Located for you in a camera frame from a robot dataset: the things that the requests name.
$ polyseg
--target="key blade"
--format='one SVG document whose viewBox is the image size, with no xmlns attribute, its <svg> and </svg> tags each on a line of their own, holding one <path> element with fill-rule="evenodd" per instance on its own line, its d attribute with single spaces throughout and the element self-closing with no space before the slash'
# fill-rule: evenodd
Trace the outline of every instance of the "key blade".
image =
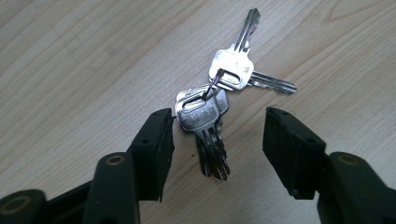
<svg viewBox="0 0 396 224">
<path fill-rule="evenodd" d="M 293 83 L 276 79 L 274 77 L 268 77 L 258 72 L 252 73 L 248 83 L 253 86 L 269 88 L 279 93 L 294 94 L 295 92 L 297 92 L 297 88 Z"/>
<path fill-rule="evenodd" d="M 202 174 L 206 176 L 211 176 L 208 160 L 205 153 L 205 144 L 198 135 L 195 135 L 195 142 L 198 147 L 199 163 L 201 165 Z"/>
<path fill-rule="evenodd" d="M 215 129 L 209 129 L 204 132 L 204 149 L 207 164 L 212 175 L 219 180 L 227 180 L 230 175 L 230 168 L 227 164 L 227 152 L 224 150 L 224 144 L 219 133 Z"/>
<path fill-rule="evenodd" d="M 247 14 L 247 19 L 245 20 L 245 24 L 239 33 L 238 38 L 236 39 L 234 50 L 240 52 L 248 51 L 249 45 L 248 40 L 250 36 L 254 33 L 259 24 L 260 12 L 257 8 L 251 9 Z"/>
</svg>

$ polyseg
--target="key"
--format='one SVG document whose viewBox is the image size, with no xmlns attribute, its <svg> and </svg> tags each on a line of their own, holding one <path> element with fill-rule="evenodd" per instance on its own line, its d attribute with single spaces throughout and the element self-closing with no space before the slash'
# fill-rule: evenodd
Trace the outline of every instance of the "key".
<svg viewBox="0 0 396 224">
<path fill-rule="evenodd" d="M 250 80 L 248 81 L 249 86 L 258 86 L 262 88 L 269 88 L 279 93 L 294 94 L 297 92 L 297 88 L 294 84 L 276 79 L 274 77 L 268 77 L 258 72 L 253 72 Z"/>
<path fill-rule="evenodd" d="M 225 90 L 213 86 L 211 84 L 205 84 L 203 86 L 200 86 L 198 88 L 194 88 L 194 89 L 189 89 L 188 91 L 182 91 L 177 95 L 177 101 L 180 101 L 181 99 L 190 96 L 192 94 L 195 94 L 197 92 L 202 92 L 202 91 L 207 91 L 208 88 L 210 88 L 212 91 L 210 91 L 210 93 L 213 93 L 216 97 L 216 101 L 218 103 L 219 106 L 219 112 L 220 115 L 223 116 L 227 110 L 228 110 L 228 99 L 227 99 L 227 94 L 225 92 Z M 218 122 L 216 122 L 216 131 L 217 134 L 214 134 L 216 136 L 215 141 L 219 142 L 220 148 L 208 148 L 208 146 L 201 140 L 201 138 L 197 135 L 195 135 L 195 141 L 198 147 L 198 154 L 199 154 L 199 160 L 200 160 L 200 165 L 201 165 L 201 170 L 202 173 L 206 176 L 211 176 L 211 169 L 210 169 L 210 161 L 208 160 L 208 152 L 215 150 L 216 152 L 219 153 L 218 157 L 222 158 L 223 161 L 221 163 L 225 163 L 227 164 L 226 158 L 227 158 L 227 154 L 226 151 L 224 150 L 224 145 L 222 144 L 222 138 L 219 135 L 220 130 L 221 130 L 221 124 L 222 121 L 221 119 L 218 120 Z"/>
<path fill-rule="evenodd" d="M 207 97 L 203 104 L 194 104 L 201 100 L 205 91 L 195 93 L 176 102 L 177 120 L 185 131 L 194 132 L 199 145 L 200 161 L 205 175 L 213 174 L 216 178 L 226 180 L 230 169 L 226 162 L 224 145 L 219 138 L 216 122 L 220 119 L 219 106 L 214 94 Z M 185 108 L 185 105 L 196 107 Z"/>
<path fill-rule="evenodd" d="M 248 58 L 248 40 L 256 30 L 260 16 L 257 8 L 251 9 L 236 42 L 229 49 L 221 49 L 215 54 L 209 77 L 210 80 L 216 78 L 219 69 L 224 69 L 226 72 L 217 84 L 223 89 L 242 90 L 248 84 L 254 69 L 253 62 Z"/>
</svg>

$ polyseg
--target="key head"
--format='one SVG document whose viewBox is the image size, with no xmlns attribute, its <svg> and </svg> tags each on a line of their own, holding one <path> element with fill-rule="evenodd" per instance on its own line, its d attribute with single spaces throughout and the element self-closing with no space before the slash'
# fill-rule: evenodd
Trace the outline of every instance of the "key head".
<svg viewBox="0 0 396 224">
<path fill-rule="evenodd" d="M 194 104 L 202 97 L 202 93 L 194 94 L 180 100 L 175 104 L 177 120 L 180 127 L 189 132 L 196 132 L 202 129 L 209 129 L 216 125 L 220 118 L 219 107 L 216 98 L 211 96 L 196 106 L 186 107 L 186 104 Z"/>
<path fill-rule="evenodd" d="M 244 51 L 236 52 L 233 49 L 234 45 L 229 49 L 219 50 L 209 69 L 210 79 L 215 78 L 220 68 L 226 71 L 219 80 L 218 86 L 230 91 L 244 89 L 254 70 L 253 62 L 248 58 L 248 53 Z"/>
<path fill-rule="evenodd" d="M 197 88 L 189 89 L 187 91 L 181 91 L 177 94 L 176 101 L 179 102 L 180 100 L 185 99 L 185 98 L 192 96 L 194 94 L 205 92 L 209 86 L 210 86 L 210 83 L 207 83 L 207 84 L 199 86 Z M 219 112 L 223 116 L 227 112 L 228 107 L 229 107 L 227 93 L 225 92 L 225 90 L 223 90 L 217 86 L 212 86 L 212 91 L 209 93 L 208 97 L 210 97 L 210 94 L 212 94 L 212 93 L 215 94 L 216 101 L 219 106 Z M 204 100 L 200 99 L 200 100 L 193 101 L 191 103 L 186 104 L 185 108 L 189 109 L 189 108 L 198 106 L 198 104 L 203 104 L 203 103 L 204 103 Z"/>
</svg>

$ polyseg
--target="key bunch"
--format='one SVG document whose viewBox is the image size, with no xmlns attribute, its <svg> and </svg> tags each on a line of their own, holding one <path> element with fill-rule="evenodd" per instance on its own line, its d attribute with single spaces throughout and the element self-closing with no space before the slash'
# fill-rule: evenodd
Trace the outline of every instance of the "key bunch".
<svg viewBox="0 0 396 224">
<path fill-rule="evenodd" d="M 240 91 L 246 86 L 258 86 L 279 93 L 297 92 L 292 83 L 254 71 L 254 64 L 248 58 L 248 40 L 259 18 L 259 10 L 251 9 L 236 42 L 215 54 L 209 69 L 210 83 L 177 94 L 177 120 L 183 130 L 195 133 L 202 173 L 206 176 L 227 180 L 230 174 L 227 153 L 219 135 L 221 117 L 229 107 L 225 90 Z"/>
</svg>

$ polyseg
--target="wood grain surface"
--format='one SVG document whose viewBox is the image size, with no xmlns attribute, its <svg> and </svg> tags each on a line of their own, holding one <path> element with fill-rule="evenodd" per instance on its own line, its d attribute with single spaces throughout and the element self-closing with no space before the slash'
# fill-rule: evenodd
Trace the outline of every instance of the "wood grain surface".
<svg viewBox="0 0 396 224">
<path fill-rule="evenodd" d="M 319 223 L 317 198 L 293 200 L 262 152 L 269 105 L 310 127 L 328 153 L 363 157 L 395 189 L 394 0 L 3 0 L 0 197 L 43 189 L 51 199 L 92 179 L 150 113 L 208 82 L 215 52 L 253 7 L 255 70 L 298 92 L 229 92 L 226 182 L 201 174 L 193 135 L 175 122 L 163 202 L 141 202 L 142 223 Z"/>
</svg>

